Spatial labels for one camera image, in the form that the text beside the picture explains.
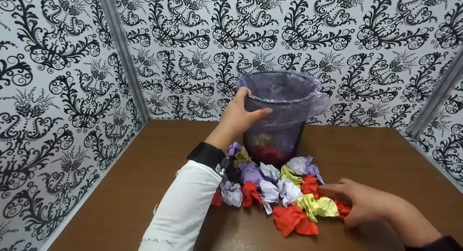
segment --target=trash can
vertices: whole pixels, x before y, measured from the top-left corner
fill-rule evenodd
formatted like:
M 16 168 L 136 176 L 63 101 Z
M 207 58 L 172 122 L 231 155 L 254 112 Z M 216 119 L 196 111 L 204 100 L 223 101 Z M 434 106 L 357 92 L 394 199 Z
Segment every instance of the trash can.
M 238 81 L 238 88 L 242 86 L 251 91 L 247 111 L 273 109 L 244 133 L 243 145 L 254 162 L 280 168 L 296 157 L 304 124 L 327 107 L 329 97 L 320 92 L 317 78 L 293 71 L 249 73 Z

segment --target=crumpled white paper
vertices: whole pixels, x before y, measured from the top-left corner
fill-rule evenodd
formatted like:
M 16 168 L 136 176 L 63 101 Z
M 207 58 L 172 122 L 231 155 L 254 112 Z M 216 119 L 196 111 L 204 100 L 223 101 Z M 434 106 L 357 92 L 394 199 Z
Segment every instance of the crumpled white paper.
M 278 202 L 278 188 L 266 180 L 260 180 L 259 183 L 262 191 L 263 207 L 267 215 L 270 215 L 273 212 L 270 204 Z
M 280 178 L 280 171 L 273 165 L 261 162 L 261 172 L 264 177 L 276 182 Z
M 280 179 L 277 186 L 285 208 L 291 202 L 296 202 L 298 198 L 302 197 L 301 189 L 296 187 L 296 185 L 289 180 Z
M 286 165 L 296 172 L 297 175 L 306 175 L 306 157 L 294 157 L 289 160 Z
M 241 192 L 241 186 L 238 183 L 232 183 L 229 180 L 220 184 L 220 193 L 224 202 L 234 207 L 241 207 L 243 203 L 243 193 Z

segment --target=metal corner post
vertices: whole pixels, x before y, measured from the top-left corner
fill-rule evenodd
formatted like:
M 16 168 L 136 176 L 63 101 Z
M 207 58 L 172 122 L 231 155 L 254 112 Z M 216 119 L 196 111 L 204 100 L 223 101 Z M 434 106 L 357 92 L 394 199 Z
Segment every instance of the metal corner post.
M 108 23 L 114 45 L 116 46 L 122 68 L 126 72 L 127 84 L 129 85 L 135 105 L 140 113 L 142 125 L 144 125 L 149 120 L 149 111 L 142 93 L 142 86 L 137 78 L 137 69 L 135 68 L 134 61 L 132 59 L 129 42 L 127 40 L 126 32 L 122 27 L 122 21 L 117 10 L 116 2 L 114 0 L 99 1 L 104 12 L 104 17 Z
M 438 114 L 440 108 L 445 104 L 455 86 L 462 79 L 463 74 L 463 46 L 453 58 L 449 68 L 431 93 L 418 116 L 407 130 L 407 135 L 418 142 L 424 130 Z

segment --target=white sleeve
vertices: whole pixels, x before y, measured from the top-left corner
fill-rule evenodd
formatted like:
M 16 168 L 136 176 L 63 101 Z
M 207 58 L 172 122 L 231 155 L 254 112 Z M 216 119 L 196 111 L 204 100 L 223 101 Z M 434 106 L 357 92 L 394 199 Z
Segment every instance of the white sleeve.
M 159 203 L 139 251 L 191 251 L 222 178 L 204 164 L 188 161 Z

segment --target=brown table surface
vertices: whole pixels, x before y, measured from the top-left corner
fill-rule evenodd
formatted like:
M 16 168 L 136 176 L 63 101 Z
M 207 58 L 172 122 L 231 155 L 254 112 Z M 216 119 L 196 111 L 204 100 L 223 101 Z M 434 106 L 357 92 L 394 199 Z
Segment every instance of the brown table surface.
M 185 156 L 217 123 L 152 120 L 54 241 L 50 251 L 136 251 L 153 210 Z M 463 198 L 394 129 L 308 125 L 299 148 L 311 155 L 325 182 L 347 177 L 397 194 L 443 234 L 463 243 Z M 259 207 L 210 208 L 196 243 L 199 251 L 400 250 L 388 225 L 346 231 L 333 218 L 319 221 L 319 235 L 283 238 Z

